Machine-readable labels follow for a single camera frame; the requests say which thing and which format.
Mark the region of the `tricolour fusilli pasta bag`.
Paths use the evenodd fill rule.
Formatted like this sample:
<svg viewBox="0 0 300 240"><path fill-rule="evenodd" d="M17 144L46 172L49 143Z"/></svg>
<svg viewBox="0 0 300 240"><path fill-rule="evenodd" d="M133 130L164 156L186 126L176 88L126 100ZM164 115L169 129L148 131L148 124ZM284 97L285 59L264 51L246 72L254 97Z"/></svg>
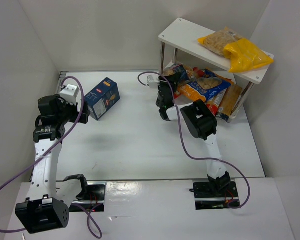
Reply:
<svg viewBox="0 0 300 240"><path fill-rule="evenodd" d="M184 64L175 63L169 67L166 67L163 70L163 75L165 77L178 75L179 76L179 82L186 82L189 81L194 77L194 70Z"/></svg>

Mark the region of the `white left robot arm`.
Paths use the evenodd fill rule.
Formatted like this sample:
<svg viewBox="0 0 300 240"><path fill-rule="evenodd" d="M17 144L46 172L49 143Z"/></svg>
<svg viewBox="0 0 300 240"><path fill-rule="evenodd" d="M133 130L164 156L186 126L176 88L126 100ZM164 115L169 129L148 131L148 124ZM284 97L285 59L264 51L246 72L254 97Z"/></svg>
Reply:
<svg viewBox="0 0 300 240"><path fill-rule="evenodd" d="M69 208L73 201L87 193L87 180L82 174L67 176L57 189L58 160L67 134L65 125L88 122L89 110L82 104L79 115L76 95L65 93L38 100L40 115L35 121L33 141L36 151L31 186L25 201L18 203L15 214L28 233L65 228L69 223Z"/></svg>

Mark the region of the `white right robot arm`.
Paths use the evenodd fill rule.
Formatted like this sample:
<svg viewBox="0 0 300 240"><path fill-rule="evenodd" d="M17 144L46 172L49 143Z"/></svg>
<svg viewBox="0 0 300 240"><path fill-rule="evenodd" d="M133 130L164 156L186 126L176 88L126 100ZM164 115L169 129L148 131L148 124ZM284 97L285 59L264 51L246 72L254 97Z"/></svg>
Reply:
<svg viewBox="0 0 300 240"><path fill-rule="evenodd" d="M184 120L190 134L209 145L208 151L212 153L212 156L201 158L190 156L190 158L196 161L206 161L209 191L215 196L220 196L230 185L231 178L221 160L216 136L218 123L215 116L201 99L186 105L175 104L172 92L176 86L174 75L160 74L158 81L156 105L159 107L159 115L165 121L177 120L179 125L181 120Z"/></svg>

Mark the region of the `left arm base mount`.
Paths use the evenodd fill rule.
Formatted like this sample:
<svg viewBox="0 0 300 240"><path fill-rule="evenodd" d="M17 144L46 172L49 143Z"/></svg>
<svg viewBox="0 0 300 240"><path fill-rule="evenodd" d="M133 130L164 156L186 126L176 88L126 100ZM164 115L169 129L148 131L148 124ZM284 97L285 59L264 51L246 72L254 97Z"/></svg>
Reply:
<svg viewBox="0 0 300 240"><path fill-rule="evenodd" d="M105 210L105 198L106 198L106 182L102 181L88 181L87 193L83 196L79 196L75 199L73 204L69 208L70 213L83 212L83 210L74 204L82 206L88 212L104 212Z"/></svg>

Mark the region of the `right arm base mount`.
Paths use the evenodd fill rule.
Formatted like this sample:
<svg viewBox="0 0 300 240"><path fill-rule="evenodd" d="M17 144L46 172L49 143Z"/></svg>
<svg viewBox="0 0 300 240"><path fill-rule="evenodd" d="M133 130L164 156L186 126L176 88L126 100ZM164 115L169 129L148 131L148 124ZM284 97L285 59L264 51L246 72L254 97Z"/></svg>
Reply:
<svg viewBox="0 0 300 240"><path fill-rule="evenodd" d="M198 210L221 210L240 206L239 194L235 181L219 193L213 193L208 181L194 181L189 190L194 195L195 209Z"/></svg>

